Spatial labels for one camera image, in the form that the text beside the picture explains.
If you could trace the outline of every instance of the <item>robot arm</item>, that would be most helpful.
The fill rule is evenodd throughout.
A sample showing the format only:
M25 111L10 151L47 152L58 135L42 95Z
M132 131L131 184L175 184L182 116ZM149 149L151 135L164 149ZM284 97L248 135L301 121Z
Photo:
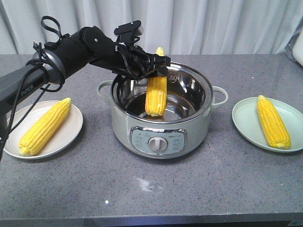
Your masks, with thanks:
M44 23L46 19L53 21L58 30L47 26ZM84 27L73 35L62 35L59 22L50 16L42 17L41 25L56 33L59 40L45 43L44 49L34 43L37 50L34 60L0 77L0 138L7 137L6 113L14 105L44 84L59 84L60 89L69 76L88 63L135 80L166 75L168 72L166 67L170 66L169 57L146 53L134 45L142 34L139 20L117 27L114 31L116 42L95 26Z

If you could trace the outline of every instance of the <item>white plate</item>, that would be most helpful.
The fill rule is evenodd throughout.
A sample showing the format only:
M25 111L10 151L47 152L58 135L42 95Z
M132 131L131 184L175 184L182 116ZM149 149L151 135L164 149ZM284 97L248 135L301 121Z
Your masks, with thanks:
M4 147L5 152L22 159L39 159L54 155L71 144L79 134L83 124L82 113L74 105L71 105L71 110L63 120L62 124L36 155L21 156L19 154L20 148L18 147L18 144L21 137L40 117L42 117L45 112L58 102L59 101L45 101L37 103L23 122L10 133ZM15 113L13 126L23 117L29 108L30 106L27 106Z
M257 97L243 99L234 106L232 120L237 130L248 141L266 150L289 153L303 149L303 114L281 101L271 98L269 100L277 109L291 136L292 145L289 149L282 150L268 146L258 118Z

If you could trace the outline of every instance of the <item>stainless steel pot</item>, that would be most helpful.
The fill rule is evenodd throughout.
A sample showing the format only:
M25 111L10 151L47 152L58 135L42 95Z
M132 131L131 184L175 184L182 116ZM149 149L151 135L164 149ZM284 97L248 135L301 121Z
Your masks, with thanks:
M174 62L168 69L163 117L151 117L145 112L147 79L135 81L118 75L97 89L112 107L117 138L129 150L145 157L174 158L194 150L207 134L211 112L228 100L224 89L212 86L198 71ZM111 97L101 94L104 86L111 86ZM225 99L214 103L214 91Z

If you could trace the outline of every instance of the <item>curtain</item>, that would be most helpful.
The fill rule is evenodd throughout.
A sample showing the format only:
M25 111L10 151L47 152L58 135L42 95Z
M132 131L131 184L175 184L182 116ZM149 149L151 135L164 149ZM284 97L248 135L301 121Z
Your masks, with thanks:
M166 54L282 53L303 16L302 0L0 0L0 54L32 54L33 41L55 42L40 25L56 18L62 34L141 20L137 43Z

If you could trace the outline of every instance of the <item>gray countertop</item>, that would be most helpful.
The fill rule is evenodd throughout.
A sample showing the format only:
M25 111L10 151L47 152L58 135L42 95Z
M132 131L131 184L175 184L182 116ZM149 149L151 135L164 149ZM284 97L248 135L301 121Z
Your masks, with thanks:
M0 55L0 76L30 55ZM111 127L97 85L114 74L87 65L62 90L83 114L76 140L51 157L0 163L0 226L127 226L168 223L303 221L303 153L261 149L236 130L232 108L264 94L303 112L303 68L284 54L174 55L172 61L224 88L228 102L211 116L202 144L168 160L126 149ZM39 92L22 102L30 105Z

